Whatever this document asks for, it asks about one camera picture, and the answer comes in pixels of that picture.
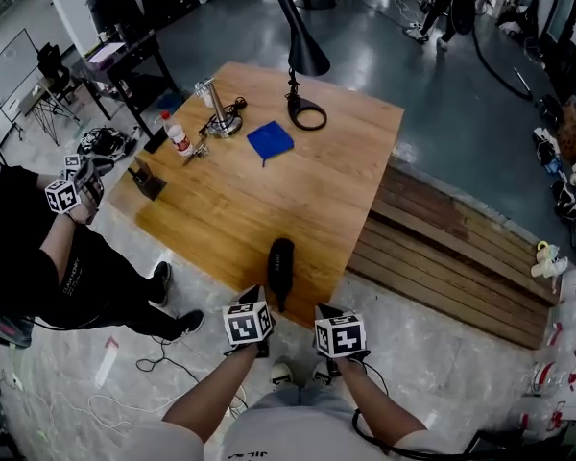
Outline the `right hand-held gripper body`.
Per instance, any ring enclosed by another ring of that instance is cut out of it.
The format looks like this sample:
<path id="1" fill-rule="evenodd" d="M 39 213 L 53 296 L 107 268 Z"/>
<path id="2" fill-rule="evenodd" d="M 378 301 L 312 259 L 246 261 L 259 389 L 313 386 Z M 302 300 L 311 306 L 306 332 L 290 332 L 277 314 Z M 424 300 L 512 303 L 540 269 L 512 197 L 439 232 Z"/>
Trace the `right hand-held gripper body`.
<path id="1" fill-rule="evenodd" d="M 318 303 L 315 306 L 315 346 L 333 377 L 341 375 L 336 360 L 354 359 L 363 362 L 371 353 L 361 314 L 341 306 Z"/>

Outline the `person's white shoe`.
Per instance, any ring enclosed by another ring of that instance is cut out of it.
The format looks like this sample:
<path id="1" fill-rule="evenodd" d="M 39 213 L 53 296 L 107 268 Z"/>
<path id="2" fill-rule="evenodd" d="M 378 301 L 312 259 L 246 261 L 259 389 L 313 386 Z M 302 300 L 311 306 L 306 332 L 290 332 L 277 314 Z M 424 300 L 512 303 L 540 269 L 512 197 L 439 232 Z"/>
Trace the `person's white shoe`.
<path id="1" fill-rule="evenodd" d="M 317 363 L 312 372 L 312 381 L 322 386 L 331 386 L 333 376 L 328 369 L 327 361 L 323 360 Z"/>
<path id="2" fill-rule="evenodd" d="M 293 372 L 289 365 L 282 361 L 276 362 L 271 368 L 270 381 L 274 386 L 293 383 Z"/>

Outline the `person's left white shoe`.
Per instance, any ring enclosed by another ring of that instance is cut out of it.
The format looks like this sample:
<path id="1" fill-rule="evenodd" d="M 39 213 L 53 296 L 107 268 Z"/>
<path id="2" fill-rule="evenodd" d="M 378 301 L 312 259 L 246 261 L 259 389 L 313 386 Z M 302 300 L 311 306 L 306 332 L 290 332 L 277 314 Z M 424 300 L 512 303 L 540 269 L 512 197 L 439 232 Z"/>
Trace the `person's left white shoe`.
<path id="1" fill-rule="evenodd" d="M 289 365 L 282 361 L 276 362 L 271 368 L 270 381 L 274 386 L 293 383 L 293 372 Z"/>

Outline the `person's light grey shirt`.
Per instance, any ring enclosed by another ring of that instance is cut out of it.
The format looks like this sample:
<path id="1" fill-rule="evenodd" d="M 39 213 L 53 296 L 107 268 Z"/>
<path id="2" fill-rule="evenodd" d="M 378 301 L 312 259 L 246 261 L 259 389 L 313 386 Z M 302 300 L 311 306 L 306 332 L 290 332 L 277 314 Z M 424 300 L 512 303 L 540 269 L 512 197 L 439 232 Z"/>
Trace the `person's light grey shirt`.
<path id="1" fill-rule="evenodd" d="M 154 461 L 204 461 L 196 434 L 168 423 L 147 428 Z M 218 461 L 390 461 L 381 449 L 363 440 L 351 417 L 311 406 L 253 409 L 227 431 Z"/>

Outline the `wooden step platform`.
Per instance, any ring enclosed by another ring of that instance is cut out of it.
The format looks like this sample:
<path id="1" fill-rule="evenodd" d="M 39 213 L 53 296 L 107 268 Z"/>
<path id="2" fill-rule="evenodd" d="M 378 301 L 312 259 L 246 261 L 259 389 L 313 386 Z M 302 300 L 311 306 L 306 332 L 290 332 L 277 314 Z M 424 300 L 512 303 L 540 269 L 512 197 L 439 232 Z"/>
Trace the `wooden step platform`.
<path id="1" fill-rule="evenodd" d="M 555 285 L 535 236 L 467 193 L 391 159 L 348 270 L 463 324 L 537 350 Z"/>

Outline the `brown pen holder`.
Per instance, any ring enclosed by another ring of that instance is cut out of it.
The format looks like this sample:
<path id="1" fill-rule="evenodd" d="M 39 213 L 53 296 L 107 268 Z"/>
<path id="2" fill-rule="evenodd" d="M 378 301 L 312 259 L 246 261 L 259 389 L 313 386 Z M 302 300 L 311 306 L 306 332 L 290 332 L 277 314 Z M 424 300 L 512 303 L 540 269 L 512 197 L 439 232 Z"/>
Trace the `brown pen holder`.
<path id="1" fill-rule="evenodd" d="M 139 191 L 149 200 L 154 201 L 166 186 L 166 182 L 156 176 L 151 167 L 141 158 L 134 158 L 134 166 L 128 168 L 132 180 Z"/>

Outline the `blue cloth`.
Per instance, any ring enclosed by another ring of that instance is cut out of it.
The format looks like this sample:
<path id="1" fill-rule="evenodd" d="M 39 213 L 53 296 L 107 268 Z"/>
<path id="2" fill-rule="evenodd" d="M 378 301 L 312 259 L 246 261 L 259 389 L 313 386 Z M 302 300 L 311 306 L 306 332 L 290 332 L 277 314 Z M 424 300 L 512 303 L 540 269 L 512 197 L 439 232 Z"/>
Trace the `blue cloth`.
<path id="1" fill-rule="evenodd" d="M 247 135 L 253 149 L 262 160 L 266 161 L 292 150 L 295 146 L 293 138 L 276 122 L 271 121 Z"/>

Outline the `black phone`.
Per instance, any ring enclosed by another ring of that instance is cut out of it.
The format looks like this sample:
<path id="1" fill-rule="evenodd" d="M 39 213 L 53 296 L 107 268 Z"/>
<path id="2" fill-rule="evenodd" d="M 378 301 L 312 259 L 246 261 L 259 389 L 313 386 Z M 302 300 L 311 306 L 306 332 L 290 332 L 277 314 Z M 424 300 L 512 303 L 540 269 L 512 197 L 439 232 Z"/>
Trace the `black phone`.
<path id="1" fill-rule="evenodd" d="M 144 145 L 144 150 L 150 154 L 155 153 L 168 138 L 164 127 L 160 127 Z"/>

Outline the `pile of clear red-tagged bags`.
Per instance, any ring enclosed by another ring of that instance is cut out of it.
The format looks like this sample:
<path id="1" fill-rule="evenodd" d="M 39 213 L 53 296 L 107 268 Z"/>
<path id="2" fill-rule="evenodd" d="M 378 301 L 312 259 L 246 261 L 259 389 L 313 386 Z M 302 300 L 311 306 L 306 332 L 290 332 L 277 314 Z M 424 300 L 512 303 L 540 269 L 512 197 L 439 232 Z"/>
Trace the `pile of clear red-tagged bags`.
<path id="1" fill-rule="evenodd" d="M 551 309 L 542 346 L 512 415 L 519 428 L 538 439 L 576 422 L 576 294 Z"/>

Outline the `black and white shoes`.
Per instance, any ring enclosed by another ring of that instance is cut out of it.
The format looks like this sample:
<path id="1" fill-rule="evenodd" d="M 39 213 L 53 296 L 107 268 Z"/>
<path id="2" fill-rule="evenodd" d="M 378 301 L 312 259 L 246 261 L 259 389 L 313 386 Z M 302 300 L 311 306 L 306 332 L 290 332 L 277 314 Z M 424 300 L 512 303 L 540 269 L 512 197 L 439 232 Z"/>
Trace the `black and white shoes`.
<path id="1" fill-rule="evenodd" d="M 549 175 L 559 175 L 562 172 L 562 164 L 557 140 L 547 129 L 541 127 L 533 130 L 532 140 L 540 165 Z"/>
<path id="2" fill-rule="evenodd" d="M 556 215 L 566 221 L 576 219 L 576 197 L 568 190 L 566 183 L 556 180 L 550 189 L 556 202 L 554 207 Z"/>

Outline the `black desk lamp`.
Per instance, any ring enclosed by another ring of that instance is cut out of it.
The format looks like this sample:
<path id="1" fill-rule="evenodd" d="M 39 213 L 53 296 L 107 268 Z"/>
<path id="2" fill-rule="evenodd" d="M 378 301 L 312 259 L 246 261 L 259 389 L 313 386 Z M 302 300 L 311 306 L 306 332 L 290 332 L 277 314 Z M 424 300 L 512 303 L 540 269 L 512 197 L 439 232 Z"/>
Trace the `black desk lamp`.
<path id="1" fill-rule="evenodd" d="M 327 122 L 327 114 L 317 104 L 302 98 L 299 94 L 297 75 L 319 77 L 330 69 L 330 61 L 315 39 L 310 35 L 298 12 L 294 0 L 277 0 L 290 28 L 290 50 L 288 57 L 290 91 L 286 95 L 287 110 L 291 121 L 301 130 L 315 132 Z M 320 124 L 306 126 L 300 122 L 305 112 L 315 112 L 322 118 Z"/>

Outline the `black side table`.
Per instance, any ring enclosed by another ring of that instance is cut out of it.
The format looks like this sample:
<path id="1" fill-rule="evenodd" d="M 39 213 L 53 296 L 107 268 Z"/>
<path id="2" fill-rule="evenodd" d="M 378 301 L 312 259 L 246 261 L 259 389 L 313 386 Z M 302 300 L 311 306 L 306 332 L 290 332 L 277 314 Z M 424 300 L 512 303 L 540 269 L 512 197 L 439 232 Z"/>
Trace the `black side table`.
<path id="1" fill-rule="evenodd" d="M 150 139 L 154 133 L 141 113 L 167 90 L 182 95 L 160 53 L 156 33 L 149 32 L 138 41 L 126 44 L 101 63 L 89 63 L 87 59 L 96 52 L 79 58 L 71 68 L 71 77 L 83 84 L 107 120 L 111 115 L 101 99 L 107 97 L 122 102 L 140 131 Z"/>

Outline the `white paper tray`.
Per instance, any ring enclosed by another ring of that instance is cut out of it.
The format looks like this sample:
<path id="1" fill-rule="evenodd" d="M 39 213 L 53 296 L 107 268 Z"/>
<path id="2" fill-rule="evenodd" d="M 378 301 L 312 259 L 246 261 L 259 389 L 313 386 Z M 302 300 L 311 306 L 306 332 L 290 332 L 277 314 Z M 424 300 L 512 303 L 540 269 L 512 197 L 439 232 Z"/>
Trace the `white paper tray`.
<path id="1" fill-rule="evenodd" d="M 108 42 L 100 48 L 95 54 L 87 59 L 89 63 L 101 63 L 108 57 L 114 55 L 118 50 L 126 45 L 125 42 Z"/>

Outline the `black chair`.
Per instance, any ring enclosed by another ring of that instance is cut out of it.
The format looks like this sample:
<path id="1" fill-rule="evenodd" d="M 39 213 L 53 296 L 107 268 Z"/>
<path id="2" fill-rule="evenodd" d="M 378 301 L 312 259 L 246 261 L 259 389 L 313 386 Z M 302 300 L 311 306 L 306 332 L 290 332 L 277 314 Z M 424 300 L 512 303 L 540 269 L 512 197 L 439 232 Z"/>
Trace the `black chair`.
<path id="1" fill-rule="evenodd" d="M 58 45 L 45 44 L 37 52 L 38 69 L 51 82 L 50 90 L 64 92 L 70 83 L 70 71 L 63 65 Z"/>

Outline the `whiteboard on stand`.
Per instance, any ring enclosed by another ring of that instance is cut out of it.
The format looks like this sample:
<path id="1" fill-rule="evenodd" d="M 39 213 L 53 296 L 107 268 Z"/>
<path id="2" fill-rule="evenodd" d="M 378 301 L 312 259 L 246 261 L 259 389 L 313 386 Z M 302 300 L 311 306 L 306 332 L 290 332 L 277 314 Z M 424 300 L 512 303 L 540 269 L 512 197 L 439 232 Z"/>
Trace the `whiteboard on stand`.
<path id="1" fill-rule="evenodd" d="M 23 133 L 16 118 L 19 111 L 12 112 L 9 102 L 37 71 L 37 48 L 27 29 L 22 29 L 0 51 L 0 146 L 13 131 Z"/>

